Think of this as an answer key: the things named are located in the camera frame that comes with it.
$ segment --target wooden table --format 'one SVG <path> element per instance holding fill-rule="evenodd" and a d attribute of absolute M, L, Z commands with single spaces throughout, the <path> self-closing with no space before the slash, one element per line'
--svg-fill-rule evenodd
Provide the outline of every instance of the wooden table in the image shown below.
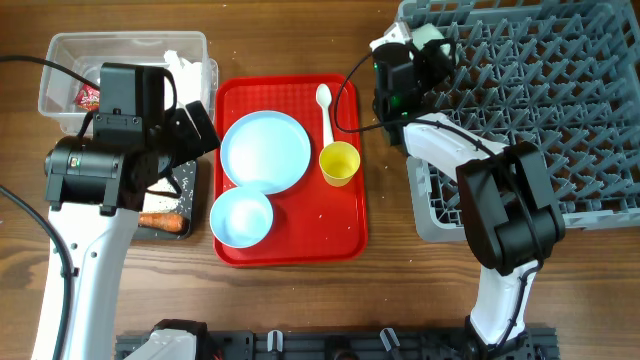
<path fill-rule="evenodd" d="M 81 3 L 26 0 L 0 8 L 0 54 L 44 57 L 60 32 L 199 30 L 210 41 L 222 80 L 345 73 L 397 9 L 397 2 L 383 0 L 76 2 Z M 41 70 L 0 65 L 0 183 L 46 214 L 43 160 L 62 133 L 36 110 Z M 360 90 L 361 120 L 370 123 L 371 69 L 363 68 L 353 81 Z M 256 332 L 461 326 L 475 302 L 480 265 L 465 243 L 427 244 L 418 238 L 404 157 L 385 145 L 380 131 L 363 139 L 371 236 L 357 260 L 229 268 L 211 247 L 211 186 L 203 181 L 196 230 L 188 240 L 131 246 L 115 332 L 140 333 L 164 318 Z M 202 168 L 210 169 L 212 159 L 202 159 Z M 0 221 L 0 358 L 27 359 L 40 314 L 48 238 L 3 197 Z M 637 228 L 570 231 L 538 275 L 526 319 L 558 328 L 564 359 L 640 357 L 639 234 Z"/>

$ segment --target light blue plate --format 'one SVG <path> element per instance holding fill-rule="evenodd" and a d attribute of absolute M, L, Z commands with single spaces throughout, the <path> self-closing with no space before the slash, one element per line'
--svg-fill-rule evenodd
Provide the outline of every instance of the light blue plate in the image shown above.
<path fill-rule="evenodd" d="M 257 111 L 233 124 L 222 139 L 220 162 L 229 179 L 270 195 L 298 182 L 309 167 L 311 143 L 291 116 Z"/>

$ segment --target snack wrapper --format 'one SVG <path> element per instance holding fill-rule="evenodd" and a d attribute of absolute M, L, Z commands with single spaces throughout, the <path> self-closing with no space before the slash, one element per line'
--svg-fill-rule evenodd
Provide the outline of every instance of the snack wrapper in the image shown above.
<path fill-rule="evenodd" d="M 73 102 L 88 111 L 98 110 L 100 107 L 100 91 L 84 84 Z"/>

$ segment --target gray dish rack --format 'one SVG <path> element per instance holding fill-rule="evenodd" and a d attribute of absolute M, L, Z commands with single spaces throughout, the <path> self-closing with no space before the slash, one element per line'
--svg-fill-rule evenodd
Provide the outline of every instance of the gray dish rack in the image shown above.
<path fill-rule="evenodd" d="M 628 0 L 405 0 L 396 19 L 457 41 L 456 75 L 428 99 L 472 133 L 538 145 L 567 227 L 640 225 L 640 30 Z M 420 237 L 464 240 L 457 185 L 420 159 L 407 169 Z"/>

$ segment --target white spoon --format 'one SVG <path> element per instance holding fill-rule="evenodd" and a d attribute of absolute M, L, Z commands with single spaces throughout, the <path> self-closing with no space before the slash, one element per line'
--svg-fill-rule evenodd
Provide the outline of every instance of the white spoon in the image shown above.
<path fill-rule="evenodd" d="M 322 108 L 322 139 L 324 146 L 333 142 L 331 131 L 331 118 L 329 117 L 329 105 L 331 105 L 331 90 L 326 84 L 320 84 L 316 91 L 316 101 Z"/>

